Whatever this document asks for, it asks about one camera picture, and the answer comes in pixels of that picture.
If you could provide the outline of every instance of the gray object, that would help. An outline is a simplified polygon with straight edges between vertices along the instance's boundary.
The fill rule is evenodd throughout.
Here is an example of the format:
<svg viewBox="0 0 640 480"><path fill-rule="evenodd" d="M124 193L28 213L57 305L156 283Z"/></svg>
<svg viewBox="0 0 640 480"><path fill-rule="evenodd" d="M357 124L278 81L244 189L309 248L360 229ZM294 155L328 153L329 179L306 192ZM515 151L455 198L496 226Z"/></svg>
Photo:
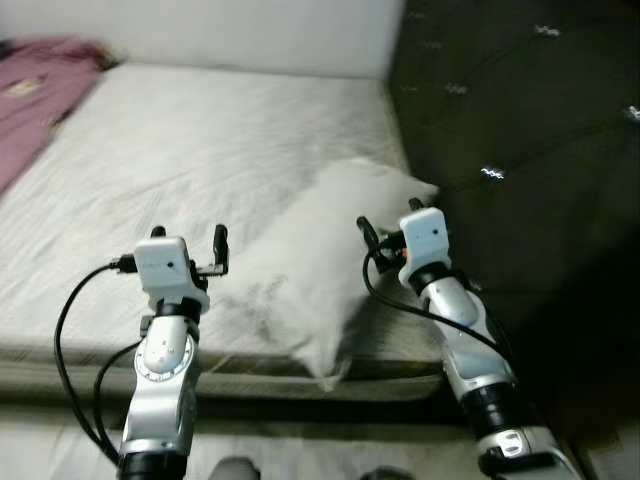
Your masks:
<svg viewBox="0 0 640 480"><path fill-rule="evenodd" d="M211 472L209 480L260 480L260 471L245 457L221 460Z"/></svg>

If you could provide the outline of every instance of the metal arm segment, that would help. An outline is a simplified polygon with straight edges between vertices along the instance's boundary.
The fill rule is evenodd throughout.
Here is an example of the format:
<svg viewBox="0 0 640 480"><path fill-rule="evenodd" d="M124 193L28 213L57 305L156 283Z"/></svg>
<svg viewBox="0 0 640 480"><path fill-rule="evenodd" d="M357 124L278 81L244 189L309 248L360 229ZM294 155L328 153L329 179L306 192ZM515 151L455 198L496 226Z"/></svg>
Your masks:
<svg viewBox="0 0 640 480"><path fill-rule="evenodd" d="M216 228L215 265L198 271L182 238L155 228L135 264L154 316L135 354L136 389L120 446L118 478L182 479L196 419L198 323L209 308L204 277L228 270L226 228Z"/></svg>
<svg viewBox="0 0 640 480"><path fill-rule="evenodd" d="M401 283L415 291L425 310L493 340L484 304L449 270L442 212L419 210L403 218L400 226L407 247ZM507 361L455 328L436 325L444 340L445 373L476 437L482 472L508 480L579 479L551 431L520 395Z"/></svg>

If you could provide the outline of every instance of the white mattress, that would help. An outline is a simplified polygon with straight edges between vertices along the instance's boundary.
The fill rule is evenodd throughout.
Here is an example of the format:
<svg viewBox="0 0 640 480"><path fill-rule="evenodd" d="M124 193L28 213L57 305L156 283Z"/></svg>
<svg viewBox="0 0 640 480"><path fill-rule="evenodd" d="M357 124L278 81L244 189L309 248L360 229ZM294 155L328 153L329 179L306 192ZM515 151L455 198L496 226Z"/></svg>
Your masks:
<svg viewBox="0 0 640 480"><path fill-rule="evenodd" d="M0 371L50 365L56 317L73 286L154 225L183 236L203 263L214 225L225 223L233 268L315 172L354 157L405 168L379 82L136 64L109 71L0 199ZM131 343L145 302L136 276L101 275L74 304L65 348L85 364L94 351ZM439 359L420 319L372 322L375 340L362 354ZM251 318L219 308L203 316L200 345L279 353Z"/></svg>

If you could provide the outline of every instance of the white wall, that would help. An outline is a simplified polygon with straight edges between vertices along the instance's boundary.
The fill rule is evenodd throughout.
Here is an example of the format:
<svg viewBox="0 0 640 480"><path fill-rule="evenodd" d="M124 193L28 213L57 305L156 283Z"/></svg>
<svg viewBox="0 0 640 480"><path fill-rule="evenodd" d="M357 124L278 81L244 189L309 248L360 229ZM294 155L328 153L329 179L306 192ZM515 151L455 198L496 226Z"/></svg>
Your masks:
<svg viewBox="0 0 640 480"><path fill-rule="evenodd" d="M79 33L141 61L383 77L404 0L0 0L0 32Z"/></svg>

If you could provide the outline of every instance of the floor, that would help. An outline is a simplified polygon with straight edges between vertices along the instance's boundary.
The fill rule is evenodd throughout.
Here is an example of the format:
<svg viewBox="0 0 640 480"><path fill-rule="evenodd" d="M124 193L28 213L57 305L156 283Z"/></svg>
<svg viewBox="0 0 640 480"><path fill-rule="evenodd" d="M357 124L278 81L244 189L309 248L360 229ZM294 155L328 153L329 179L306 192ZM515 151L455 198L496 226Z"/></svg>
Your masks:
<svg viewBox="0 0 640 480"><path fill-rule="evenodd" d="M2 406L0 452L3 478L115 478L64 409ZM358 480L380 465L416 480L485 478L472 439L457 427L202 421L187 478L206 480L229 455L252 458L263 480Z"/></svg>

